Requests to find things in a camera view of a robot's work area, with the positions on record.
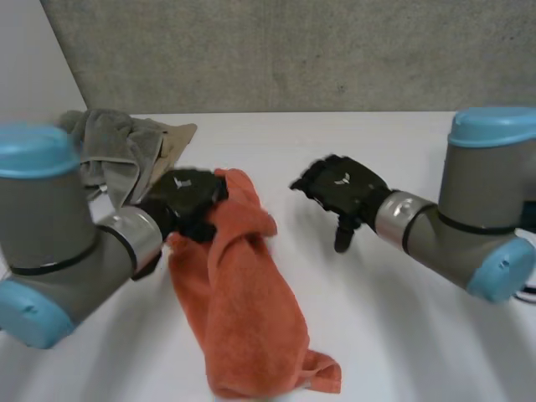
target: white tabletop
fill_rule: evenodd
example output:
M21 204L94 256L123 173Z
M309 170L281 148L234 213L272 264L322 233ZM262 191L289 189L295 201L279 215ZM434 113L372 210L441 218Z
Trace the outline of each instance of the white tabletop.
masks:
M276 263L307 320L311 348L343 369L340 395L291 401L536 400L536 308L488 306L368 228L346 255L336 218L288 189L311 161L349 155L388 184L436 200L452 113L158 115L196 123L179 165L241 168L275 217ZM111 211L92 205L96 218ZM162 266L123 286L75 334L39 351L0 335L0 401L214 400L204 358Z

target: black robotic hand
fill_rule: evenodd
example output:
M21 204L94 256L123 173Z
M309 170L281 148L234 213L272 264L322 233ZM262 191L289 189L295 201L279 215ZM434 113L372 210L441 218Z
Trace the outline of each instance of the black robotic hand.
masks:
M177 231L203 243L216 234L216 228L205 220L206 214L228 197L224 178L209 171L177 169L164 173L137 207L157 216L164 239Z
M343 253L361 223L374 229L378 206L392 190L382 178L349 157L331 155L315 161L292 185L326 211L338 215L335 251Z

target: towel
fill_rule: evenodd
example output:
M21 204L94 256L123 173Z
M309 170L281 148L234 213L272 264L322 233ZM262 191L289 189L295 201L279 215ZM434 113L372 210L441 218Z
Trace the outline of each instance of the towel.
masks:
M276 222L244 172L216 174L225 176L229 199L208 217L214 241L168 238L173 287L203 349L210 388L227 399L297 388L339 393L341 369L307 349L305 318L263 240L276 234Z
M172 127L126 113L68 111L59 126L80 151L80 175L88 198L105 188L116 208L135 203L180 156L195 125Z

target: white wall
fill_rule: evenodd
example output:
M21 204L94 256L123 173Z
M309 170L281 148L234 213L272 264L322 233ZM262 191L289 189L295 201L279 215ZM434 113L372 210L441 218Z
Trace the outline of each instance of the white wall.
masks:
M85 110L39 0L0 0L0 122Z

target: white logo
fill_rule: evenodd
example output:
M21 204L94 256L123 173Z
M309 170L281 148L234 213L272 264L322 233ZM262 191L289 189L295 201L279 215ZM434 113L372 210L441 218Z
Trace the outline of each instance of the white logo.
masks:
M348 173L344 173L344 179L337 180L335 184L350 184L350 175Z
M177 189L182 188L182 187L189 187L192 185L191 180L186 180L185 182L181 182L180 180L177 180L176 178L173 178L173 180L175 180L175 184L177 184Z

